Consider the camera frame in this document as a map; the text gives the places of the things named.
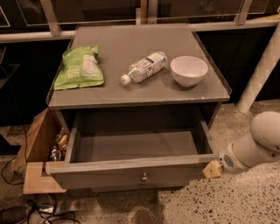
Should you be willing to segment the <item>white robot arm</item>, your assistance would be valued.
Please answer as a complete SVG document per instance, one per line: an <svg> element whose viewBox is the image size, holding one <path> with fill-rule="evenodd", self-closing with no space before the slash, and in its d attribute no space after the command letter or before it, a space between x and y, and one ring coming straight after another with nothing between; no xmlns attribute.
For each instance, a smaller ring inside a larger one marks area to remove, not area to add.
<svg viewBox="0 0 280 224"><path fill-rule="evenodd" d="M280 24L267 44L255 71L248 81L237 109L247 113L280 58ZM265 163L280 159L280 113L262 112L250 123L247 134L220 150L219 158L203 170L207 179L220 177L224 172L239 174Z"/></svg>

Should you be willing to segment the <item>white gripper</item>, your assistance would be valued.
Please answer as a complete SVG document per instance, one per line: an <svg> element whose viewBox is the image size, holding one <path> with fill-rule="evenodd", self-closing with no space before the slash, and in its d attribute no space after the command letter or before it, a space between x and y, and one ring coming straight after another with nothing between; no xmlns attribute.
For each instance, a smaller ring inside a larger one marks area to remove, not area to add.
<svg viewBox="0 0 280 224"><path fill-rule="evenodd" d="M220 177L223 174L223 168L230 174L239 174L249 169L236 157L232 144L219 152L219 158L220 161L213 160L202 170L207 179Z"/></svg>

